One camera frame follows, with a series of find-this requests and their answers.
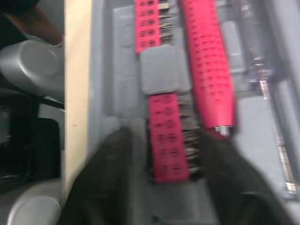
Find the tool case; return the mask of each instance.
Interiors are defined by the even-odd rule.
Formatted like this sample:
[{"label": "tool case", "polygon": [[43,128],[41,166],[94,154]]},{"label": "tool case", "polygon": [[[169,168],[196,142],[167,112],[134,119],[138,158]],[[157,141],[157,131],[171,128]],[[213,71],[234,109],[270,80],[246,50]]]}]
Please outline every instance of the tool case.
[{"label": "tool case", "polygon": [[[180,1],[168,2],[171,17],[167,21],[174,24],[175,32],[186,38]],[[290,149],[289,158],[299,191],[300,3],[297,0],[251,2],[259,18],[266,57],[274,71],[275,107]],[[140,60],[135,51],[134,4],[133,0],[93,0],[88,156],[94,154],[108,134],[121,126],[130,127],[134,134],[131,224],[218,225],[205,179],[167,184],[155,184],[149,179],[146,171],[148,97],[142,90]],[[300,224],[300,202],[291,198],[285,188],[271,111],[257,88],[253,65],[244,50],[235,0],[216,0],[216,6],[235,90],[233,141],[240,154],[265,178],[294,221]],[[181,52],[188,51],[186,42],[180,38],[174,39],[174,45]]]}]

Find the dotted grip texture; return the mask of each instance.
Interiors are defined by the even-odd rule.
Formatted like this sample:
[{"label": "dotted grip texture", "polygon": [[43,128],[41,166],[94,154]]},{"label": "dotted grip texture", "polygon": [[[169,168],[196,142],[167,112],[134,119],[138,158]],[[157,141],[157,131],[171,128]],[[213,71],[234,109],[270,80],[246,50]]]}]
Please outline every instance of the dotted grip texture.
[{"label": "dotted grip texture", "polygon": [[153,95],[149,101],[155,181],[189,180],[176,93]]},{"label": "dotted grip texture", "polygon": [[234,95],[215,0],[181,0],[195,102],[206,128],[234,126]]},{"label": "dotted grip texture", "polygon": [[135,1],[136,53],[161,45],[159,29],[159,0]]}]

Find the beige wooden edge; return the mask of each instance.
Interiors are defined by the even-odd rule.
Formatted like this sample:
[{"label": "beige wooden edge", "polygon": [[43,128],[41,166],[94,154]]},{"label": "beige wooden edge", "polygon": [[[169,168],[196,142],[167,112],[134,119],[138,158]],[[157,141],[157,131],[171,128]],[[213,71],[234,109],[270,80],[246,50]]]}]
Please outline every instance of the beige wooden edge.
[{"label": "beige wooden edge", "polygon": [[92,0],[65,0],[67,194],[87,153],[91,5]]}]

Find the red screwdriver handle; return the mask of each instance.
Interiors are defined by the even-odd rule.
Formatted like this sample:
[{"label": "red screwdriver handle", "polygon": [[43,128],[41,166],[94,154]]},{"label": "red screwdriver handle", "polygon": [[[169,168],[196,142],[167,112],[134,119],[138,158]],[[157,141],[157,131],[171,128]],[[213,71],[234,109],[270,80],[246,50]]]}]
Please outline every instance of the red screwdriver handle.
[{"label": "red screwdriver handle", "polygon": [[215,0],[181,0],[197,109],[206,128],[234,125],[234,95]]}]

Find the gray plastic tray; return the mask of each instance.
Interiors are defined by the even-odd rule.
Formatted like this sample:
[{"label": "gray plastic tray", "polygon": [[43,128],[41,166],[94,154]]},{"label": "gray plastic tray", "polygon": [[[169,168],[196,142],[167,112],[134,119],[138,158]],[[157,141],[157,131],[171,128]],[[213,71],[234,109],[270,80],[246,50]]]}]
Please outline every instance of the gray plastic tray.
[{"label": "gray plastic tray", "polygon": [[[182,31],[180,13],[176,0],[172,4],[170,19]],[[218,0],[219,20],[221,23],[236,20],[234,10],[229,1]],[[291,52],[292,47],[282,51],[281,47],[288,41],[280,35],[286,28],[280,8],[286,2],[296,0],[266,0],[267,8],[261,7],[261,15],[266,19],[263,26],[268,36],[267,48],[274,61],[274,69],[279,79],[274,82],[278,111],[281,115],[282,127],[289,146],[295,154],[295,162],[300,165],[300,123],[298,113],[300,90],[293,80],[299,79],[300,69],[295,60],[300,51]],[[94,0],[91,32],[91,62],[90,62],[90,102],[89,102],[89,145],[91,155],[95,146],[110,132],[118,129],[120,124],[128,125],[135,134],[135,171],[132,186],[133,225],[151,224],[158,217],[168,224],[177,225],[214,225],[218,224],[205,180],[198,182],[176,183],[168,185],[151,184],[145,173],[146,167],[146,119],[147,97],[141,90],[139,76],[139,61],[135,53],[134,42],[134,3],[132,0]],[[293,26],[300,24],[300,7],[293,9]],[[280,24],[275,39],[274,24],[269,23],[269,17],[277,18],[274,23]],[[294,44],[300,47],[296,40],[300,39],[299,28],[289,33]],[[284,63],[277,57],[285,54]],[[237,134],[234,137],[241,154],[262,173],[277,193],[279,199],[289,209],[296,221],[300,209],[298,201],[289,201],[285,191],[285,180],[278,151],[275,147],[274,135],[270,123],[270,111],[260,93],[250,83],[251,71],[232,76],[236,86],[237,97]]]}]

